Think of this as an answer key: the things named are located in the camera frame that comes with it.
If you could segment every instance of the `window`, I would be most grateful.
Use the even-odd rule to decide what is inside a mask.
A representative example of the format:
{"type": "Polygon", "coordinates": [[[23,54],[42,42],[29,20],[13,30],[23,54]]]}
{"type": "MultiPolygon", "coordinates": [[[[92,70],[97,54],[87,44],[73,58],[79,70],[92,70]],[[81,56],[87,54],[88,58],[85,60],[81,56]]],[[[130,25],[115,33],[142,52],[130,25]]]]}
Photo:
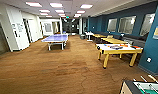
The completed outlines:
{"type": "Polygon", "coordinates": [[[115,32],[117,19],[109,19],[107,31],[115,32]]]}
{"type": "Polygon", "coordinates": [[[144,36],[150,31],[151,25],[154,21],[154,17],[155,17],[155,14],[147,14],[145,16],[145,19],[141,28],[140,36],[144,36]]]}
{"type": "Polygon", "coordinates": [[[118,32],[131,34],[133,31],[135,19],[136,16],[121,18],[118,32]]]}

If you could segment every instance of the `wall outlet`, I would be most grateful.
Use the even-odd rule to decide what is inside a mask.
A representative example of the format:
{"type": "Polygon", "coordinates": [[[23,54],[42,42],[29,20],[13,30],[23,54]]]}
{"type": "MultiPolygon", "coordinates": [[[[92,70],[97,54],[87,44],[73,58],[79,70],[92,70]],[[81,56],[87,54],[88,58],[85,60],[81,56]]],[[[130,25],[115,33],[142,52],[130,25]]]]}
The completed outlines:
{"type": "Polygon", "coordinates": [[[147,58],[147,62],[151,62],[151,58],[150,57],[147,58]]]}

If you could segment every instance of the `trash can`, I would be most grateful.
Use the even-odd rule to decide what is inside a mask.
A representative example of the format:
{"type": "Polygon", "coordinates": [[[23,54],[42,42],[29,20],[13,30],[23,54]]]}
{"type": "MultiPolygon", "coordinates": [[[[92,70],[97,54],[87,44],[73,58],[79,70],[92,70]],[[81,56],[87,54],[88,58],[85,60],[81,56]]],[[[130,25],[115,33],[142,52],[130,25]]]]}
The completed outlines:
{"type": "Polygon", "coordinates": [[[81,38],[81,39],[85,39],[85,35],[81,34],[81,35],[80,35],[80,38],[81,38]]]}

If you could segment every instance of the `teal wall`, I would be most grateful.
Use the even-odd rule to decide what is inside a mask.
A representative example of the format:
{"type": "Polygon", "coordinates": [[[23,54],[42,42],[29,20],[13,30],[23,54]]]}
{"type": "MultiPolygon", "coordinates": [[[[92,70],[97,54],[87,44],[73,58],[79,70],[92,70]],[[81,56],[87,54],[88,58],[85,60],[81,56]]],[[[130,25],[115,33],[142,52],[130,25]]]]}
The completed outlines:
{"type": "Polygon", "coordinates": [[[154,22],[151,26],[144,52],[139,62],[139,66],[146,69],[147,71],[158,74],[158,40],[153,39],[153,35],[156,27],[158,26],[158,7],[155,14],[154,22]]]}
{"type": "Polygon", "coordinates": [[[145,15],[155,13],[157,4],[158,4],[158,1],[144,4],[144,5],[137,6],[137,7],[133,7],[130,9],[126,9],[123,11],[111,13],[108,15],[101,15],[98,17],[93,17],[94,19],[92,17],[90,17],[91,23],[89,24],[89,26],[92,27],[93,25],[95,26],[95,24],[97,24],[96,25],[97,29],[96,30],[94,29],[94,31],[108,32],[107,26],[108,26],[109,19],[117,18],[118,21],[117,21],[116,31],[111,32],[111,33],[120,35],[120,33],[118,33],[120,18],[136,16],[136,21],[135,21],[134,28],[133,28],[131,35],[139,36],[145,15]]]}
{"type": "Polygon", "coordinates": [[[129,16],[136,16],[136,21],[134,24],[133,32],[131,35],[133,36],[140,36],[141,27],[143,24],[143,20],[146,14],[152,14],[155,13],[155,19],[151,26],[148,38],[146,40],[146,44],[143,50],[143,55],[141,57],[141,60],[139,62],[139,67],[144,69],[145,71],[152,73],[154,75],[158,74],[158,40],[153,39],[153,34],[156,29],[156,26],[158,26],[158,1],[151,2],[148,4],[140,5],[134,8],[126,9],[123,11],[111,13],[108,15],[101,15],[98,17],[90,17],[89,21],[91,23],[88,23],[90,27],[97,26],[94,28],[94,32],[101,31],[101,32],[108,32],[107,26],[108,26],[108,20],[117,18],[117,26],[116,31],[111,32],[112,34],[120,35],[118,33],[119,28],[119,21],[122,17],[129,17],[129,16]],[[147,58],[150,57],[152,60],[151,62],[147,62],[147,58]]]}

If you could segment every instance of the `blue ping pong table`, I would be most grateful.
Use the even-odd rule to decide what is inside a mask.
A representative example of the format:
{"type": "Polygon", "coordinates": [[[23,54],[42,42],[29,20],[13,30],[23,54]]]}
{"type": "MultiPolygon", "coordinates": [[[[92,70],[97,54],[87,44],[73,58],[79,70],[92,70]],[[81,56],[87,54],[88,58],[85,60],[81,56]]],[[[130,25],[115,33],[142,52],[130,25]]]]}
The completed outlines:
{"type": "Polygon", "coordinates": [[[64,46],[66,46],[67,40],[68,40],[67,34],[55,34],[55,35],[46,37],[45,39],[42,40],[42,42],[48,42],[49,51],[51,50],[51,46],[54,44],[61,44],[62,50],[63,50],[64,46]]]}

